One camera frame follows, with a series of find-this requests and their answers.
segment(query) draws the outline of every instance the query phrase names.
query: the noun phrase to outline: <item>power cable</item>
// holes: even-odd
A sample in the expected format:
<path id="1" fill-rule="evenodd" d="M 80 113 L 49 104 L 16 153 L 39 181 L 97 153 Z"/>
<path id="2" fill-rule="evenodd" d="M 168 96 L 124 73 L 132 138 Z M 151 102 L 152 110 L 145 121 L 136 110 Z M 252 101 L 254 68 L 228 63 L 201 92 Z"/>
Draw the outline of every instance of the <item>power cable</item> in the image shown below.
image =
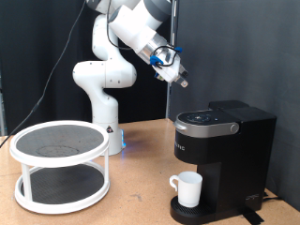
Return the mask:
<path id="1" fill-rule="evenodd" d="M 41 98 L 39 99 L 39 101 L 37 102 L 37 104 L 34 106 L 34 108 L 31 110 L 31 112 L 27 115 L 27 117 L 26 117 L 26 118 L 25 118 L 25 119 L 24 119 L 24 120 L 23 120 L 23 121 L 22 121 L 15 129 L 14 129 L 14 130 L 11 131 L 10 134 L 6 137 L 6 139 L 1 143 L 0 148 L 2 148 L 3 144 L 5 144 L 5 142 L 10 138 L 10 136 L 11 136 L 16 130 L 18 130 L 18 128 L 19 128 L 20 126 L 22 126 L 23 123 L 25 123 L 25 122 L 27 121 L 27 119 L 32 115 L 32 113 L 34 113 L 34 112 L 36 111 L 36 109 L 38 108 L 40 102 L 42 101 L 42 99 L 44 99 L 44 96 L 45 96 L 46 89 L 47 89 L 47 87 L 48 87 L 50 78 L 52 77 L 54 70 L 56 69 L 58 63 L 59 63 L 60 60 L 62 59 L 62 57 L 63 57 L 63 55 L 64 55 L 64 53 L 65 53 L 65 51 L 66 51 L 66 49 L 67 49 L 68 43 L 69 43 L 70 38 L 71 38 L 72 31 L 73 31 L 73 29 L 74 29 L 74 27 L 75 27 L 77 21 L 79 20 L 79 18 L 80 18 L 81 15 L 82 15 L 84 6 L 85 6 L 85 0 L 83 0 L 82 9 L 81 9 L 80 13 L 78 14 L 77 19 L 76 19 L 76 21 L 74 22 L 74 24 L 73 24 L 73 26 L 72 26 L 72 28 L 71 28 L 69 34 L 68 34 L 68 39 L 67 39 L 67 43 L 66 43 L 66 45 L 65 45 L 65 48 L 64 48 L 63 52 L 61 53 L 60 57 L 58 58 L 58 60 L 57 60 L 57 62 L 56 62 L 56 64 L 55 64 L 55 66 L 53 67 L 53 69 L 52 69 L 52 71 L 51 71 L 51 73 L 50 73 L 50 75 L 49 75 L 48 81 L 46 82 L 46 85 L 45 85 L 45 88 L 44 88 L 44 91 L 43 91 L 43 95 L 41 96 Z"/>

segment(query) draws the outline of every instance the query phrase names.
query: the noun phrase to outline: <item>white cup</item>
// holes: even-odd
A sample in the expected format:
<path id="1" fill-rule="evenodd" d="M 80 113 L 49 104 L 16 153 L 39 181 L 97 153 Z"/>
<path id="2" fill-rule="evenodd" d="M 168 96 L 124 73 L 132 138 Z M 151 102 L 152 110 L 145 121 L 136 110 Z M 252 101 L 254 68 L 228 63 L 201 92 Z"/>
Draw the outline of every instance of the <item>white cup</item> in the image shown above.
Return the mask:
<path id="1" fill-rule="evenodd" d="M 192 208 L 199 204 L 203 178 L 196 172 L 181 172 L 170 177 L 170 185 L 178 189 L 178 201 L 181 205 Z"/>

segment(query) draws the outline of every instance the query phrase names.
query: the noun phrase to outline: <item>coffee maker lid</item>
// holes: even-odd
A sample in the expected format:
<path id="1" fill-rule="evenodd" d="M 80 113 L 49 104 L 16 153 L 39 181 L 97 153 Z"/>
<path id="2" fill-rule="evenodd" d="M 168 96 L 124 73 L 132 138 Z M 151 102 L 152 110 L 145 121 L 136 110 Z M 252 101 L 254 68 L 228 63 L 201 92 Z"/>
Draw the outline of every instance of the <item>coffee maker lid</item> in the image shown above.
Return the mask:
<path id="1" fill-rule="evenodd" d="M 173 123 L 176 131 L 194 138 L 233 135 L 239 130 L 240 120 L 223 111 L 184 112 Z"/>

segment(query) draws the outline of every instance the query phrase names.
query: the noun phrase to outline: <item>gray wall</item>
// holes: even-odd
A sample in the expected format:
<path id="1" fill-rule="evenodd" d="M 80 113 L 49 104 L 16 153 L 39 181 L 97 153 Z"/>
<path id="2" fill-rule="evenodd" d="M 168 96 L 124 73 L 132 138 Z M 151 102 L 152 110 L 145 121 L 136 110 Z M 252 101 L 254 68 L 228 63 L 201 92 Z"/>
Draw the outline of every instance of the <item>gray wall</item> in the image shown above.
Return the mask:
<path id="1" fill-rule="evenodd" d="M 172 120 L 237 99 L 277 116 L 267 188 L 300 209 L 300 1 L 181 0 L 177 46 L 189 86 Z"/>

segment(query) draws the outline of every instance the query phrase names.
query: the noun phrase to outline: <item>black coffee maker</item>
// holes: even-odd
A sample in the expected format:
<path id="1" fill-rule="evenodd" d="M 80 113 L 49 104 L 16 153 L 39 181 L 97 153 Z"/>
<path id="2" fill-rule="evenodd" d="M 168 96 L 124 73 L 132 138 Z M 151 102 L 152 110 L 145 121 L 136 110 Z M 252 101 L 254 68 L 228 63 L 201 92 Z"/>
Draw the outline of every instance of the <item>black coffee maker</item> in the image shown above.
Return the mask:
<path id="1" fill-rule="evenodd" d="M 209 110 L 177 115 L 175 156 L 198 165 L 200 203 L 171 201 L 171 216 L 204 224 L 262 208 L 276 117 L 241 101 L 215 101 Z"/>

